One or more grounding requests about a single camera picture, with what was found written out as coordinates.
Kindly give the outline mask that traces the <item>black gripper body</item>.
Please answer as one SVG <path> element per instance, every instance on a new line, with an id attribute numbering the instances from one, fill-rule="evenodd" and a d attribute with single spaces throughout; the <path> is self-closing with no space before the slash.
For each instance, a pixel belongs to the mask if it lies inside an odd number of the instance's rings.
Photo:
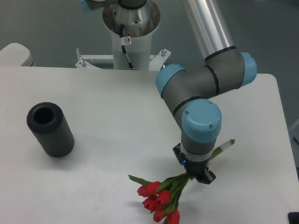
<path id="1" fill-rule="evenodd" d="M 206 159 L 205 161 L 192 161 L 192 160 L 188 159 L 188 154 L 185 154 L 185 155 L 186 155 L 185 156 L 186 171 L 190 176 L 193 175 L 195 172 L 209 169 L 209 167 L 208 167 L 208 163 L 210 161 L 209 159 Z"/>

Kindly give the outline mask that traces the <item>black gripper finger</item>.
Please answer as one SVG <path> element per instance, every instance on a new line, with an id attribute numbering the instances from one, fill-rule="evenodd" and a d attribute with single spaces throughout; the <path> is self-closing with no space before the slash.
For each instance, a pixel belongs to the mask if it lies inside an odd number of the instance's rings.
<path id="1" fill-rule="evenodd" d="M 216 179 L 216 176 L 212 171 L 205 169 L 202 171 L 195 172 L 193 175 L 190 176 L 190 179 L 195 180 L 201 184 L 209 185 Z"/>
<path id="2" fill-rule="evenodd" d="M 178 143 L 173 149 L 173 152 L 179 162 L 180 165 L 186 170 L 186 158 L 185 154 L 181 151 L 181 143 Z"/>

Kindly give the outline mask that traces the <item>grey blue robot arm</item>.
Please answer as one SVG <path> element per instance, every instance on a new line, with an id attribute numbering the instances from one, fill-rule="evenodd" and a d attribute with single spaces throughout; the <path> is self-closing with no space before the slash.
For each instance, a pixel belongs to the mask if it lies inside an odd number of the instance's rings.
<path id="1" fill-rule="evenodd" d="M 205 64 L 196 72 L 182 66 L 163 66 L 151 58 L 151 36 L 161 19 L 152 0 L 80 0 L 87 10 L 103 9 L 111 33 L 115 69 L 156 69 L 156 87 L 181 130 L 174 153 L 191 178 L 215 180 L 208 164 L 221 130 L 222 114 L 211 98 L 253 82 L 257 65 L 231 40 L 217 0 L 182 0 Z"/>

